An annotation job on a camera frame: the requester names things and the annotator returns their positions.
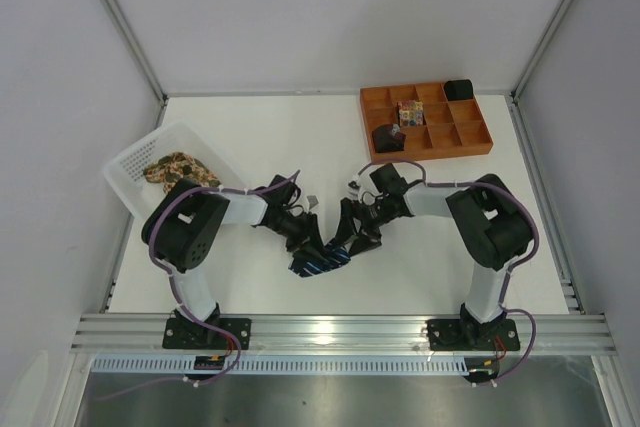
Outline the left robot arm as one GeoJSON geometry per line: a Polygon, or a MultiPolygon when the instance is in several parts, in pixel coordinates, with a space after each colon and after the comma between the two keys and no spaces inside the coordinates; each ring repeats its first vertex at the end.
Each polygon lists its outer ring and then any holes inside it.
{"type": "Polygon", "coordinates": [[[177,312],[188,323],[219,334],[219,304],[197,271],[224,225],[265,227],[285,239],[291,269],[300,276],[320,274],[328,253],[317,216],[295,214],[300,193],[296,175],[277,175],[266,187],[239,190],[201,186],[181,179],[148,218],[142,240],[149,257],[169,279],[177,312]]]}

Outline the navy striped tie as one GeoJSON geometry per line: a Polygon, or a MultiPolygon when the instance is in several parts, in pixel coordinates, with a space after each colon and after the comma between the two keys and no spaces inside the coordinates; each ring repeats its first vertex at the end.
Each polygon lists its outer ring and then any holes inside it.
{"type": "Polygon", "coordinates": [[[308,278],[339,269],[351,261],[345,248],[333,243],[321,251],[307,245],[293,254],[289,270],[301,278],[308,278]]]}

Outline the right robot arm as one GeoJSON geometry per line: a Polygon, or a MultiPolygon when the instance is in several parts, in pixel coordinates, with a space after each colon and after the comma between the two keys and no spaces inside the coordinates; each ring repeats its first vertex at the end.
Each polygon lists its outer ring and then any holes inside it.
{"type": "Polygon", "coordinates": [[[539,231],[531,214],[495,174],[462,183],[433,183],[426,176],[409,182],[386,163],[370,179],[378,191],[371,203],[362,200],[359,179],[349,184],[355,196],[341,200],[330,245],[347,247],[355,256],[380,247],[381,227],[396,219],[452,219],[474,261],[458,329],[463,342],[478,345],[506,321],[504,299],[513,270],[537,253],[539,231]]]}

